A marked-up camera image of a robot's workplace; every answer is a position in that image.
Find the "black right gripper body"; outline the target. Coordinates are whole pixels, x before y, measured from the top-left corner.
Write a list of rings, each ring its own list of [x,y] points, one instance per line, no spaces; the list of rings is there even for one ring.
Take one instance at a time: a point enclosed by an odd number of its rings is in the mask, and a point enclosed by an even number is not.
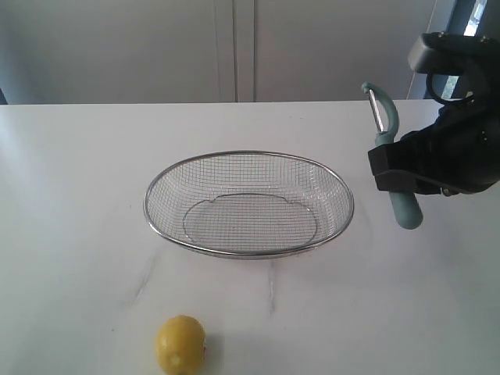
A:
[[[499,100],[445,105],[431,130],[427,195],[476,194],[499,182]]]

